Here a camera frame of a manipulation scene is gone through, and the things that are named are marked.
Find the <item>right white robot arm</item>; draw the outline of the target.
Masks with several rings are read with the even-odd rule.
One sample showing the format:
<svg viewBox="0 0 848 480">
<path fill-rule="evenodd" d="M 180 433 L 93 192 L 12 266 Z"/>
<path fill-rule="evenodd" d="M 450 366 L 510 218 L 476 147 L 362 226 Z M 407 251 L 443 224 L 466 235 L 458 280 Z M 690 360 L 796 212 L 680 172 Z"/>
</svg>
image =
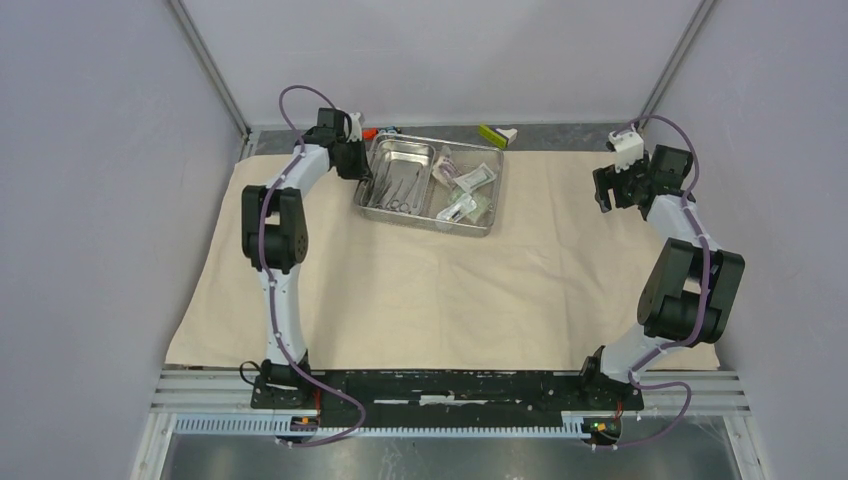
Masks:
<svg viewBox="0 0 848 480">
<path fill-rule="evenodd" d="M 683 187 L 695 167 L 693 153 L 659 145 L 628 166 L 592 173 L 602 212 L 635 207 L 665 243 L 639 296 L 636 325 L 584 362 L 577 392 L 591 408 L 628 395 L 662 356 L 714 344 L 726 329 L 745 260 L 722 249 L 701 224 Z"/>
</svg>

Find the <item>green white brush tool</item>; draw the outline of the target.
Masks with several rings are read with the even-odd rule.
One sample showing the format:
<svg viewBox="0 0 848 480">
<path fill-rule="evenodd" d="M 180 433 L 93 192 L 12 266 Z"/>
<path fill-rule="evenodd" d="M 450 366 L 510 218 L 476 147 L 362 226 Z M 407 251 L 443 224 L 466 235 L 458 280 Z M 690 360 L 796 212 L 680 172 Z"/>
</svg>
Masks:
<svg viewBox="0 0 848 480">
<path fill-rule="evenodd" d="M 517 138 L 518 130 L 515 128 L 498 128 L 486 124 L 478 126 L 479 135 L 499 149 L 506 149 Z"/>
</svg>

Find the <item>beige cloth wrap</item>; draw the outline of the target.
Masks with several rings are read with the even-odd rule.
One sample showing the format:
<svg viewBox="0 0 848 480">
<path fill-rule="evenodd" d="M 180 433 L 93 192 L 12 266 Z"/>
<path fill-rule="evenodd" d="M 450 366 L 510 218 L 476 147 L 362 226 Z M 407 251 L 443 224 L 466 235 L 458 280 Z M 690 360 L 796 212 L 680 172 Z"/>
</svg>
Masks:
<svg viewBox="0 0 848 480">
<path fill-rule="evenodd" d="M 306 194 L 299 277 L 313 369 L 577 370 L 636 323 L 664 239 L 635 209 L 602 213 L 599 152 L 504 156 L 483 238 L 375 222 L 335 173 Z"/>
</svg>

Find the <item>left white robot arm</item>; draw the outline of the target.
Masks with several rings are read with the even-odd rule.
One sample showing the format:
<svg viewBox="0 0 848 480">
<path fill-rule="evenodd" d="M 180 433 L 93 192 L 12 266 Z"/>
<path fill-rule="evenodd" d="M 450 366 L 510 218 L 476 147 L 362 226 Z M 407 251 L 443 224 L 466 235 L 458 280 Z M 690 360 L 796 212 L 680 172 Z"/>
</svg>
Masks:
<svg viewBox="0 0 848 480">
<path fill-rule="evenodd" d="M 255 408 L 302 407 L 316 388 L 309 376 L 298 280 L 309 247 L 304 199 L 330 170 L 345 180 L 371 179 L 361 113 L 320 109 L 290 162 L 274 179 L 249 185 L 241 194 L 241 249 L 268 303 L 268 347 L 253 382 Z"/>
</svg>

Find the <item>wire mesh steel basket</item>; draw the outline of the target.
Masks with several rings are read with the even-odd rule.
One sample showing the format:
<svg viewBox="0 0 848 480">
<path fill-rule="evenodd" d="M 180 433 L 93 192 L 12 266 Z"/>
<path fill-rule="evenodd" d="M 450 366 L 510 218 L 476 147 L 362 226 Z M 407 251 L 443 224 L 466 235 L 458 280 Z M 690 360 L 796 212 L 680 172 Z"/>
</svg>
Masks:
<svg viewBox="0 0 848 480">
<path fill-rule="evenodd" d="M 418 215 L 399 214 L 358 206 L 355 202 L 357 194 L 361 192 L 362 185 L 367 182 L 360 183 L 355 191 L 353 204 L 363 217 L 376 222 L 465 237 L 480 238 L 485 237 L 490 233 L 495 223 L 500 187 L 503 180 L 504 155 L 502 151 L 494 147 L 404 134 L 377 135 L 370 147 L 370 151 L 368 152 L 370 167 L 370 157 L 374 146 L 379 140 L 388 138 L 421 142 L 433 146 L 436 151 L 435 161 L 439 154 L 450 155 L 452 162 L 458 168 L 461 175 L 471 172 L 481 163 L 487 164 L 497 174 L 497 179 L 488 185 L 478 188 L 474 192 L 487 196 L 491 201 L 491 205 L 488 212 L 483 216 L 478 224 L 471 224 L 466 221 L 452 223 L 437 220 L 436 215 L 445 207 L 449 206 L 449 196 L 451 192 L 459 187 L 457 185 L 454 188 L 445 187 L 441 185 L 431 174 L 431 180 L 424 199 L 423 210 Z"/>
</svg>

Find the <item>dark packet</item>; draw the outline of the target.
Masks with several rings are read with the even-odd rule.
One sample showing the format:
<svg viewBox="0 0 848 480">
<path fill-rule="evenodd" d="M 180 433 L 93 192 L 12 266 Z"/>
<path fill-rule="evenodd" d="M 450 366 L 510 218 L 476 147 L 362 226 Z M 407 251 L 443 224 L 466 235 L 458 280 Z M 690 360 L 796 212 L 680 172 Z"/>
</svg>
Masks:
<svg viewBox="0 0 848 480">
<path fill-rule="evenodd" d="M 439 154 L 432 170 L 432 176 L 443 186 L 454 188 L 456 178 L 461 176 L 460 171 L 451 160 L 450 155 Z"/>
</svg>

